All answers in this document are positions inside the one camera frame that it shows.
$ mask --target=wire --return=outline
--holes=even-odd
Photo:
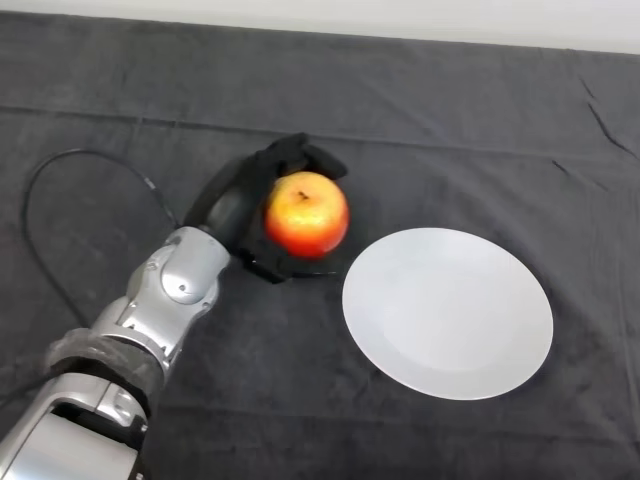
[[[130,163],[128,163],[124,159],[119,158],[110,153],[106,153],[106,152],[91,149],[91,148],[74,148],[71,150],[65,150],[63,152],[54,153],[53,155],[46,157],[33,169],[33,171],[29,174],[29,177],[27,178],[25,189],[22,193],[22,206],[20,208],[20,233],[22,235],[22,240],[24,241],[27,247],[27,251],[31,256],[31,258],[33,259],[34,263],[40,269],[40,271],[42,272],[42,275],[44,275],[47,282],[49,282],[49,285],[51,286],[51,288],[55,290],[55,292],[62,299],[64,304],[67,306],[67,308],[71,311],[71,313],[75,317],[78,324],[81,327],[89,327],[91,326],[89,320],[78,308],[74,300],[71,298],[71,296],[66,291],[66,289],[60,284],[60,282],[55,277],[55,275],[51,272],[49,267],[47,267],[40,253],[38,253],[38,249],[36,248],[33,242],[31,230],[29,228],[29,207],[31,204],[31,195],[33,193],[33,188],[38,178],[40,177],[40,174],[52,163],[58,160],[62,160],[64,158],[75,156],[75,155],[93,155],[93,156],[102,158],[104,160],[107,160],[108,162],[111,162],[113,164],[126,168],[127,170],[129,170],[129,172],[133,173],[133,175],[137,179],[139,179],[142,183],[146,185],[146,187],[149,189],[149,191],[153,195],[154,199],[156,200],[160,208],[162,208],[164,214],[169,219],[173,227],[179,228],[180,224],[176,219],[175,214],[173,213],[173,211],[165,201],[164,196],[162,195],[158,187],[156,187],[156,185],[151,181],[151,179],[146,175],[144,175],[143,173],[141,173],[139,170],[137,170],[135,167],[133,167]]]

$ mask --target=red apple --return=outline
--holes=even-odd
[[[280,178],[267,202],[267,234],[291,255],[317,258],[329,253],[344,238],[348,224],[344,194],[318,173]]]

